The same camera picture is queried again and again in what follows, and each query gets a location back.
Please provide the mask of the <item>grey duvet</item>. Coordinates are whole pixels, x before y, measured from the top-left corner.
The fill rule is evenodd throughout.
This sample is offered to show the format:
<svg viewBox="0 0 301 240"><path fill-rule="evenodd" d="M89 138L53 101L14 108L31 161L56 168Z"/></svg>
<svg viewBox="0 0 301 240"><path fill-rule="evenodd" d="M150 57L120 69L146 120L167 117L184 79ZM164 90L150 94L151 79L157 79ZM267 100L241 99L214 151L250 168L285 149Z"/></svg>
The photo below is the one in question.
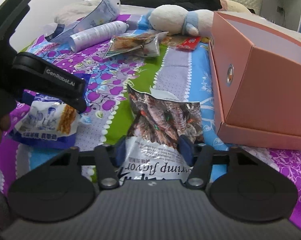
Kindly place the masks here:
<svg viewBox="0 0 301 240"><path fill-rule="evenodd" d="M54 15L54 22L57 24L69 25L81 18L84 18L101 3L102 0L83 0L72 3L59 9Z"/></svg>

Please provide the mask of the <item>white spray can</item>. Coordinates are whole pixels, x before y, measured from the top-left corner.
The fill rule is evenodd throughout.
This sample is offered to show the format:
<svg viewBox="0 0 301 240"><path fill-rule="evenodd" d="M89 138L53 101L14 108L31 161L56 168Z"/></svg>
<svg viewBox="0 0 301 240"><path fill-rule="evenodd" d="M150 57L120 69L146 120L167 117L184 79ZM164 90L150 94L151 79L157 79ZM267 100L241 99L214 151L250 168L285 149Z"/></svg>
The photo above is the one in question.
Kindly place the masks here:
<svg viewBox="0 0 301 240"><path fill-rule="evenodd" d="M125 33L129 25L122 21L114 21L73 34L69 38L69 46L74 53L110 40L115 35Z"/></svg>

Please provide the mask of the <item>clear plastic bag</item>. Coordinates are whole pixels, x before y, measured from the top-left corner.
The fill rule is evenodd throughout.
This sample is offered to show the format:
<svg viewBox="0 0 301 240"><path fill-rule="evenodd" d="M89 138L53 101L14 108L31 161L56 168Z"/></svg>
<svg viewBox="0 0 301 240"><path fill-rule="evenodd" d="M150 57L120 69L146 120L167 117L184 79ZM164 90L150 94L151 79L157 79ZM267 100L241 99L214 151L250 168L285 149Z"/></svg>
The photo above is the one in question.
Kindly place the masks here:
<svg viewBox="0 0 301 240"><path fill-rule="evenodd" d="M65 43L73 34L114 21L119 9L120 0L102 0L95 10L69 25L55 22L46 25L45 39L52 43Z"/></svg>

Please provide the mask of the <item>green orange snack packet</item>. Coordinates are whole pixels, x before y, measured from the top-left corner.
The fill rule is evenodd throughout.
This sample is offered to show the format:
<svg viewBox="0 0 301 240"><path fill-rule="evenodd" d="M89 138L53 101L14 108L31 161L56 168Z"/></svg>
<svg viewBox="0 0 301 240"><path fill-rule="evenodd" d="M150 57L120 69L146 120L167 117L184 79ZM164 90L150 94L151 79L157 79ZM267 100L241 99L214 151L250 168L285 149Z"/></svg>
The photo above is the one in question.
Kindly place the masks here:
<svg viewBox="0 0 301 240"><path fill-rule="evenodd" d="M133 53L139 57L159 56L159 35L143 33L140 35L114 36L111 38L109 48L103 58L108 59L126 53Z"/></svg>

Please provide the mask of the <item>blue white cabbage snack bag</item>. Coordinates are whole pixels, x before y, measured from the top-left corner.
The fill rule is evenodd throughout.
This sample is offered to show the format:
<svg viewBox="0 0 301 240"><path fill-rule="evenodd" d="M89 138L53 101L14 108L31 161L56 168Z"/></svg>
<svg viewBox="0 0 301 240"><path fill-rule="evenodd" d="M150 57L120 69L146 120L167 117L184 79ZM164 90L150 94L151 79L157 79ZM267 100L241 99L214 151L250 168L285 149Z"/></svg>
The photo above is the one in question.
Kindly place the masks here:
<svg viewBox="0 0 301 240"><path fill-rule="evenodd" d="M73 107L38 93L9 137L32 147L66 149L75 144L79 120L80 114Z"/></svg>

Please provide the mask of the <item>white blue plush toy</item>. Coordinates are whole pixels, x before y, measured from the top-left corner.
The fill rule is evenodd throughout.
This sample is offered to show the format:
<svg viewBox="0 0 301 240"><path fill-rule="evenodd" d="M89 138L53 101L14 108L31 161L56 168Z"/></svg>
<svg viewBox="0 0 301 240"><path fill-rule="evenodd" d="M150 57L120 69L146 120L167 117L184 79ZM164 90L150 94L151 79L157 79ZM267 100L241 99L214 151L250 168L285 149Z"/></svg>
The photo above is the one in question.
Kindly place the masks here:
<svg viewBox="0 0 301 240"><path fill-rule="evenodd" d="M178 5L161 5L146 16L148 24L157 31L171 35L209 37L214 12L207 9L188 11Z"/></svg>

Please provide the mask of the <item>brown shrimp flavor snack bag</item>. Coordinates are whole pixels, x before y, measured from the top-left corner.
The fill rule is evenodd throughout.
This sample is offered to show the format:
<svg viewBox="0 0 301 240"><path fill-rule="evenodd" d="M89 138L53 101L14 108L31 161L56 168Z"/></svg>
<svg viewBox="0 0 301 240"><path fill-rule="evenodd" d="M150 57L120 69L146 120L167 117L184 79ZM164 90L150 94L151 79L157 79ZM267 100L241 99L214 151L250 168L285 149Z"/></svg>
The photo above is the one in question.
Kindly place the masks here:
<svg viewBox="0 0 301 240"><path fill-rule="evenodd" d="M201 106L198 102L181 102L128 87L134 121L125 138L125 159L118 177L125 180L186 181L192 170L191 156L178 150L179 139L186 143L203 142Z"/></svg>

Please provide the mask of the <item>beige pillow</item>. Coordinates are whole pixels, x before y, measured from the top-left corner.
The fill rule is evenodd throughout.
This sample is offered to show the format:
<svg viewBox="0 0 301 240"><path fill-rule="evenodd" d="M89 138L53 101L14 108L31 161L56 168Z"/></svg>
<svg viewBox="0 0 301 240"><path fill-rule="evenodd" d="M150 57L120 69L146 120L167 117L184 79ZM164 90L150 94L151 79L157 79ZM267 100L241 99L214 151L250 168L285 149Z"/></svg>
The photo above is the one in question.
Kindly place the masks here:
<svg viewBox="0 0 301 240"><path fill-rule="evenodd" d="M220 0L222 8L219 11L242 12L252 14L252 12L241 3L231 0Z"/></svg>

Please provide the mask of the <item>pink cardboard box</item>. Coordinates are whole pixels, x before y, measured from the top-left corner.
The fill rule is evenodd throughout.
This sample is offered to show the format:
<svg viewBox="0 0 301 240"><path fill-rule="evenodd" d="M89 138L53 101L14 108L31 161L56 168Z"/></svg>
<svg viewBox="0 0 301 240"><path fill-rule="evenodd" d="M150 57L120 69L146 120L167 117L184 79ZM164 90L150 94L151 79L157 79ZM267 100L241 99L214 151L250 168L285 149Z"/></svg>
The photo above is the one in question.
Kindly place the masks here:
<svg viewBox="0 0 301 240"><path fill-rule="evenodd" d="M209 57L218 137L228 144L301 150L301 42L215 12Z"/></svg>

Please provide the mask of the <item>colourful floral bed sheet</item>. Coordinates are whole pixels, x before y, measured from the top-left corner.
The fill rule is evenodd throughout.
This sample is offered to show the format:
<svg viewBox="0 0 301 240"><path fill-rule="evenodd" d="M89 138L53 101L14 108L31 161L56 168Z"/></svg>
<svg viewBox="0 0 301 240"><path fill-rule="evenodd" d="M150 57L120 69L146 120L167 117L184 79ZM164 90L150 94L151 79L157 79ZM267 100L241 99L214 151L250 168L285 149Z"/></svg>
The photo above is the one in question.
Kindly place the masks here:
<svg viewBox="0 0 301 240"><path fill-rule="evenodd" d="M141 92L151 88L164 90L180 101L201 104L205 142L217 150L229 146L215 134L214 98L209 66L208 45L201 43L194 51L178 51L160 47L155 58L119 55L104 59L107 42L79 53L72 53L67 44L49 43L43 36L36 38L26 51L36 54L70 73L90 74L86 92L87 111L76 133L76 145L83 150L101 142L113 144L126 134L133 116L127 86ZM0 144L0 230L9 225L5 195L18 177L54 157L53 148L29 147L9 137Z"/></svg>

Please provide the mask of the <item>red orange noodle snack packet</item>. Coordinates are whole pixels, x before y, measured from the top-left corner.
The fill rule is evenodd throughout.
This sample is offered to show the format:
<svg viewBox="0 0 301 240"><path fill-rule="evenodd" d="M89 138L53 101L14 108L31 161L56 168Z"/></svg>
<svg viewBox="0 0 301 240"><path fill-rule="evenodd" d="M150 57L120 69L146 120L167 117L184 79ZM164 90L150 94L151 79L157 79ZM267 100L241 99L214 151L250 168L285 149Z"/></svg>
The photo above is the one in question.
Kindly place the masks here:
<svg viewBox="0 0 301 240"><path fill-rule="evenodd" d="M185 35L170 35L168 32L159 33L160 44L179 50L195 50L201 41L201 37Z"/></svg>

